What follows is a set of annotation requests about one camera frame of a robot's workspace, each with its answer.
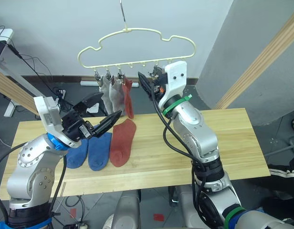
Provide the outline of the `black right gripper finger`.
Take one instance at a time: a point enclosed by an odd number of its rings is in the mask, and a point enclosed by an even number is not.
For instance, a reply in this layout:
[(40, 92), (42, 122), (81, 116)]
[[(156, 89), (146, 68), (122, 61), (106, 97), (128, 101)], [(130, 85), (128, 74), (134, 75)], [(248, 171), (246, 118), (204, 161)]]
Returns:
[(140, 82), (141, 87), (146, 92), (146, 94), (148, 95), (149, 99), (152, 100), (152, 87), (150, 85), (149, 80), (141, 72), (138, 72), (138, 77), (139, 77), (139, 82)]

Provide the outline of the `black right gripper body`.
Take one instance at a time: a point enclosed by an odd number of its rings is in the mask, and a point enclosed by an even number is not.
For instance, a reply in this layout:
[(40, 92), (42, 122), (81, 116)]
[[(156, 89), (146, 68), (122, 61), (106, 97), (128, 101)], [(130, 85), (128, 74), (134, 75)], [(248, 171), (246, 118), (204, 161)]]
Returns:
[(162, 99), (166, 92), (166, 84), (168, 83), (167, 73), (152, 73), (152, 82), (154, 84), (154, 94), (156, 101)]

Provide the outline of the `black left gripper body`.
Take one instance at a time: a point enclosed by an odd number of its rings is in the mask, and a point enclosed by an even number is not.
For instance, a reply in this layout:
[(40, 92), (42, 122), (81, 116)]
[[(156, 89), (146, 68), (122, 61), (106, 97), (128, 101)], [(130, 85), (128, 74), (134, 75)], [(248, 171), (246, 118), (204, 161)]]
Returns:
[(77, 112), (71, 111), (62, 118), (63, 133), (75, 142), (95, 136), (93, 126), (85, 121)]

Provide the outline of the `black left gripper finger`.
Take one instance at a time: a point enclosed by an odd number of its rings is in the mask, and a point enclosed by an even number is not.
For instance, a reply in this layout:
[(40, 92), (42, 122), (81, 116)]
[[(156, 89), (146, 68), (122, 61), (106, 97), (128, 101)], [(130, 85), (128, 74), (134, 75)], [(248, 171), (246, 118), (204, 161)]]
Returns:
[(116, 111), (108, 115), (106, 118), (100, 121), (97, 126), (93, 128), (93, 136), (97, 138), (101, 137), (104, 133), (106, 133), (115, 125), (115, 123), (119, 120), (120, 116), (121, 111)]
[(83, 98), (79, 103), (74, 105), (72, 108), (74, 111), (76, 111), (77, 113), (81, 115), (86, 113), (90, 115), (91, 117), (95, 117), (95, 115), (91, 112), (88, 112), (87, 109), (96, 105), (101, 100), (102, 96), (103, 96), (103, 92), (90, 94), (86, 96), (85, 98)]

